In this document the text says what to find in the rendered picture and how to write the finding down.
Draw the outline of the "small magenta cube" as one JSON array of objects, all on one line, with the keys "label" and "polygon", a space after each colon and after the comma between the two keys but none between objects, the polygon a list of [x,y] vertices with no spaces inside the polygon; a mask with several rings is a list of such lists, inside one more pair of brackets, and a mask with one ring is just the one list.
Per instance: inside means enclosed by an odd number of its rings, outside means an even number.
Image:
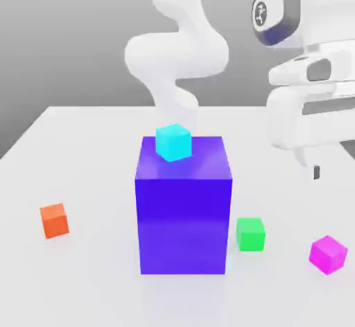
[{"label": "small magenta cube", "polygon": [[311,245],[309,261],[326,275],[344,266],[348,249],[331,236],[324,236]]}]

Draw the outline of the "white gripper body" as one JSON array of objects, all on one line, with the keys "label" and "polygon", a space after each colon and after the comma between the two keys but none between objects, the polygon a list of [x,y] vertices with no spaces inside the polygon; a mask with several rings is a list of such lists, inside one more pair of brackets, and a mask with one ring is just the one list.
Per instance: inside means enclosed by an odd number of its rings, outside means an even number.
[{"label": "white gripper body", "polygon": [[355,81],[275,88],[266,104],[272,145],[294,150],[355,140],[355,108],[302,114],[307,102],[352,97],[355,97]]}]

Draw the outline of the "large purple box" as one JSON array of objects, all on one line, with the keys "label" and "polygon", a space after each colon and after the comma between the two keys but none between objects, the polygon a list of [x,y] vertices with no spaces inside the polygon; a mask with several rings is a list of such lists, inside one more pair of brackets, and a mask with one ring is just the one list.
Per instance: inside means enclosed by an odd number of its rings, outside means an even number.
[{"label": "large purple box", "polygon": [[135,175],[142,274],[224,274],[232,173],[221,137],[193,137],[167,162],[144,137]]}]

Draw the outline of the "small orange cube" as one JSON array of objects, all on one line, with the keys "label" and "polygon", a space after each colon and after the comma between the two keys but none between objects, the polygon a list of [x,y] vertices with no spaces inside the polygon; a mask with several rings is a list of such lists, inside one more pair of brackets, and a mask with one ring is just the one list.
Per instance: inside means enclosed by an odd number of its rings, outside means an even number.
[{"label": "small orange cube", "polygon": [[40,208],[40,215],[46,239],[69,233],[67,214],[63,203]]}]

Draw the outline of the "small green cube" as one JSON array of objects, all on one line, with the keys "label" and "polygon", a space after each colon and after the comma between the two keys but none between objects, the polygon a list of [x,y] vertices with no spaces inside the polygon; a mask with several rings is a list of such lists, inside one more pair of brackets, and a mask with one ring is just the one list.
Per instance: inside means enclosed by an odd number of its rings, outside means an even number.
[{"label": "small green cube", "polygon": [[263,251],[266,230],[259,217],[239,217],[236,222],[236,241],[240,251]]}]

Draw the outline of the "small cyan cube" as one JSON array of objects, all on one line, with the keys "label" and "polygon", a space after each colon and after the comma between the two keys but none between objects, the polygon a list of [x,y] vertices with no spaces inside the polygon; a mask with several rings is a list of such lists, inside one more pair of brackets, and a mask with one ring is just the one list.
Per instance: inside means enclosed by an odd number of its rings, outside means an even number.
[{"label": "small cyan cube", "polygon": [[157,128],[155,150],[167,162],[188,158],[192,156],[191,132],[179,124]]}]

